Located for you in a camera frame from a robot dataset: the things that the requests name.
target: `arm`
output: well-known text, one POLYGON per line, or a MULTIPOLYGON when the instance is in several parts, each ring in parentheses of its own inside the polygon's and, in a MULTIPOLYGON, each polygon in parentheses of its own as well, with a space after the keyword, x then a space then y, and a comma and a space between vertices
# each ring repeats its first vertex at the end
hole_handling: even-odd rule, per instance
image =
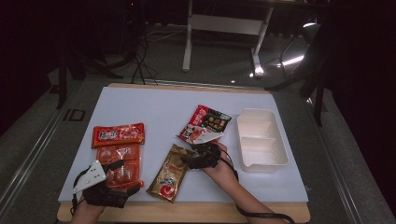
MULTIPOLYGON (((220 149, 227 151, 227 147, 218 143, 220 149)), ((225 152, 221 152, 221 157, 228 160, 225 152)), ((227 193, 235 204, 249 213, 273 213, 271 209, 257 200, 250 192, 248 192, 242 185, 239 184, 233 170, 220 161, 215 168, 205 168, 203 171, 209 175, 213 181, 227 193)), ((287 223, 279 218, 259 218, 247 217, 249 223, 267 223, 267 224, 284 224, 287 223)))
POLYGON ((87 204, 81 199, 70 224, 94 224, 104 210, 104 206, 87 204))

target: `gold food package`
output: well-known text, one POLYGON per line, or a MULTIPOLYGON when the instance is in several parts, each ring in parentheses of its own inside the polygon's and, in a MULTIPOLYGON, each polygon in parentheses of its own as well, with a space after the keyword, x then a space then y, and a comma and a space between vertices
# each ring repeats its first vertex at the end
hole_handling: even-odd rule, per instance
POLYGON ((163 167, 146 192, 153 197, 173 203, 184 174, 189 169, 189 166, 181 161, 180 156, 192 157, 193 154, 193 151, 173 144, 163 162, 163 167))

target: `wearable hand device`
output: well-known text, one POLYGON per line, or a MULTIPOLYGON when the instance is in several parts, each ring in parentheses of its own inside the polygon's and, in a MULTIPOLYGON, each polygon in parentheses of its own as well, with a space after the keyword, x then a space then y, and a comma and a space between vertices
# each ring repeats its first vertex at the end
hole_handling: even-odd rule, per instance
POLYGON ((74 182, 73 186, 73 208, 72 215, 78 207, 77 193, 82 191, 82 195, 88 204, 97 206, 110 206, 123 208, 128 198, 140 190, 140 183, 126 190, 114 190, 106 185, 106 173, 108 170, 116 170, 123 166, 124 161, 115 161, 109 165, 101 165, 94 162, 88 169, 82 171, 74 182))
MULTIPOLYGON (((233 161, 231 160, 230 156, 228 153, 222 149, 219 148, 218 145, 213 144, 211 142, 205 142, 202 144, 194 144, 191 145, 191 148, 195 150, 198 153, 197 157, 194 158, 188 158, 188 157, 180 157, 181 160, 188 164, 190 169, 202 169, 206 167, 216 167, 216 165, 220 162, 223 161, 225 162, 232 170, 233 173, 235 174, 236 179, 239 180, 238 178, 238 173, 236 170, 233 168, 233 161), (225 152, 230 159, 230 162, 224 160, 220 154, 221 151, 225 152)), ((261 217, 261 218, 282 218, 287 220, 290 224, 294 224, 294 220, 285 215, 285 214, 279 214, 279 213, 249 213, 242 208, 236 206, 236 209, 238 212, 245 216, 245 217, 261 217)))

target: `dark background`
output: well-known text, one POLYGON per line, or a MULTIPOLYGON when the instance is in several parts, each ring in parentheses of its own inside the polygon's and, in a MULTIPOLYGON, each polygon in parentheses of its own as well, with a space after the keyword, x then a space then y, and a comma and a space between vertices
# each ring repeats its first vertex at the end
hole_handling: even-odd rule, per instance
MULTIPOLYGON (((120 38, 108 34, 141 35, 138 25, 125 27, 119 17, 120 3, 113 7, 89 1, 21 0, 2 1, 0 6, 0 135, 50 88, 47 74, 58 67, 59 45, 65 41, 87 56, 103 60, 106 50, 127 51, 120 38)), ((197 10, 207 10, 203 1, 197 10)), ((148 0, 145 2, 148 23, 186 24, 185 0, 148 0)), ((262 18, 251 8, 223 6, 221 15, 262 18)), ((354 134, 375 180, 396 214, 396 13, 392 1, 362 1, 354 9, 339 14, 338 21, 351 21, 348 26, 336 22, 323 33, 322 46, 335 48, 328 59, 326 87, 354 134)), ((285 37, 293 34, 301 21, 310 16, 306 11, 280 8, 274 11, 269 33, 285 37)), ((317 54, 324 49, 316 49, 317 54)))

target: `white plastic container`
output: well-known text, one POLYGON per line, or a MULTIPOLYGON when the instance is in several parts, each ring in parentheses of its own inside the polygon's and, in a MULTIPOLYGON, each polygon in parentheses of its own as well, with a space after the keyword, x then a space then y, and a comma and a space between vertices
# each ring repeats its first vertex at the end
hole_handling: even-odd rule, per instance
POLYGON ((244 171, 273 173, 288 164, 289 157, 271 110, 244 109, 237 126, 244 171))

